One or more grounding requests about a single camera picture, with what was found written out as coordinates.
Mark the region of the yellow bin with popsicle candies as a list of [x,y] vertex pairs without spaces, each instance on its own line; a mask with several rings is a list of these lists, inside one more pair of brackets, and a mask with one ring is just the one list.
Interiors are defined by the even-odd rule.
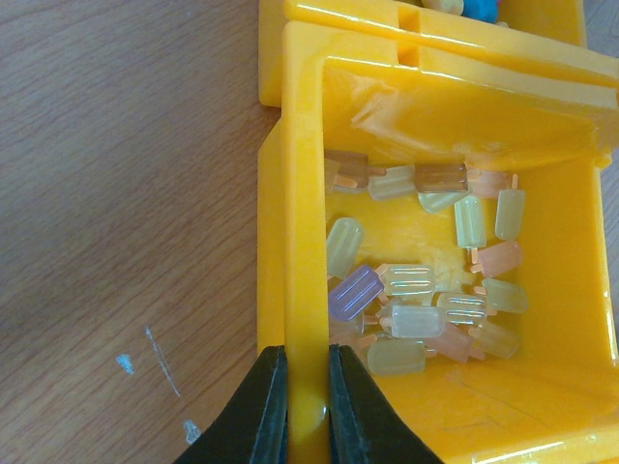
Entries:
[[381,378],[403,421],[448,462],[618,457],[618,350],[600,174],[618,143],[613,89],[513,72],[433,47],[299,21],[279,32],[281,117],[259,152],[258,344],[288,358],[288,459],[331,459],[330,224],[355,218],[358,259],[420,262],[448,291],[477,281],[452,213],[415,196],[327,194],[324,153],[378,165],[462,161],[515,173],[526,194],[520,266],[530,306],[501,314],[507,360],[432,359]]

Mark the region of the yellow bin with star candies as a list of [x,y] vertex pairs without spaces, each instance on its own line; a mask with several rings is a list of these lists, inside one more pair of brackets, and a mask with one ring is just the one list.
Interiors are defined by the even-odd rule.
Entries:
[[378,38],[410,40],[466,57],[493,62],[506,57],[559,60],[588,50],[581,1],[508,1],[505,28],[439,13],[418,2],[261,1],[258,6],[258,97],[281,105],[282,33],[290,21],[328,26]]

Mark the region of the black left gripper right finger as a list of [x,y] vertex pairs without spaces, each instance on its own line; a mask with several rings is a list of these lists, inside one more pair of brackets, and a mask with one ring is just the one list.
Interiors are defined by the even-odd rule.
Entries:
[[348,345],[329,347],[330,446],[334,463],[439,463],[402,421]]

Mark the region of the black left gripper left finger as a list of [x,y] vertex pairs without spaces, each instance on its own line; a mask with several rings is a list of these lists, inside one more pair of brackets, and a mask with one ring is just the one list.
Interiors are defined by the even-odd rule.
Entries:
[[287,367],[283,346],[265,348],[220,415],[176,461],[284,463]]

